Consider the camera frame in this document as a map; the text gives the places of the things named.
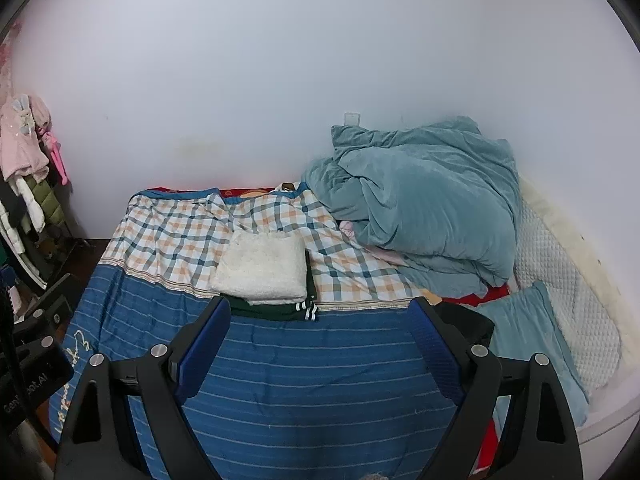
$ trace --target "blue striped bed sheet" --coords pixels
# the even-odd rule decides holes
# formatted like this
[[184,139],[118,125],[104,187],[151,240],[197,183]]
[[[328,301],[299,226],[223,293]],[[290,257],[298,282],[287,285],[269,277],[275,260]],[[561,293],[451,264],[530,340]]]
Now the blue striped bed sheet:
[[[169,342],[209,300],[100,264],[63,347],[75,375],[50,402],[60,436],[89,357],[136,357]],[[152,475],[168,478],[139,399],[136,432]],[[194,433],[228,480],[413,480],[454,414],[405,325],[405,310],[323,312],[317,322],[233,317],[200,389],[184,405]]]

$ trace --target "dark green garment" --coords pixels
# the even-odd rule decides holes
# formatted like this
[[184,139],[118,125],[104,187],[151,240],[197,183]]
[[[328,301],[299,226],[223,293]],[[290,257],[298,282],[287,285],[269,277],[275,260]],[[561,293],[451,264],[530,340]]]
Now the dark green garment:
[[231,306],[231,314],[234,316],[257,317],[269,321],[295,321],[309,320],[315,321],[318,308],[316,299],[318,292],[314,277],[311,274],[311,261],[309,253],[306,252],[306,300],[302,303],[287,303],[280,305],[252,305],[242,298],[225,294]]

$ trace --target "silver screw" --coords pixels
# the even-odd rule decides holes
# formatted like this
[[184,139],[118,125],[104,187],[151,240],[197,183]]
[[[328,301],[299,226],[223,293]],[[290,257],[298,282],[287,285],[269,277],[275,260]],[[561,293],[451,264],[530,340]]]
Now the silver screw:
[[482,345],[473,345],[471,347],[471,353],[476,357],[487,357],[489,355],[489,351],[486,349],[486,346]]
[[102,361],[104,361],[104,355],[102,354],[94,354],[89,358],[89,364],[91,366],[101,365]]
[[547,366],[549,364],[549,358],[544,354],[536,354],[535,359],[540,366]]
[[167,350],[168,348],[166,347],[166,345],[160,343],[159,345],[154,345],[151,347],[151,355],[153,357],[162,357],[164,354],[166,354]]

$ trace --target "black cable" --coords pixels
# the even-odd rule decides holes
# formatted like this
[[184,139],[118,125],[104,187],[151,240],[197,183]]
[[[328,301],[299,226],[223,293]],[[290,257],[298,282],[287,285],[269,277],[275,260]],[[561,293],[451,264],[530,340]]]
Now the black cable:
[[58,453],[58,443],[47,428],[44,427],[36,411],[31,406],[27,387],[24,383],[24,377],[22,376],[22,370],[20,369],[18,354],[15,351],[14,311],[11,308],[11,304],[6,298],[2,297],[2,295],[0,295],[0,343],[7,367],[9,368],[9,375],[14,383],[14,390],[18,397],[18,402],[27,420],[44,443],[47,444],[54,453]]

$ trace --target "blue gripper pad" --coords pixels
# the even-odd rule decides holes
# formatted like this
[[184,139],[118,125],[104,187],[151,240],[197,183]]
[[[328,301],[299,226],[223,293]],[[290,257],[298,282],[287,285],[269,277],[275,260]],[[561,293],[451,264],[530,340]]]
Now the blue gripper pad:
[[420,303],[415,300],[409,303],[407,321],[409,332],[414,336],[440,393],[460,406],[465,400],[465,391],[460,383],[460,365]]
[[231,326],[231,307],[222,299],[178,364],[174,397],[180,405],[196,396]]

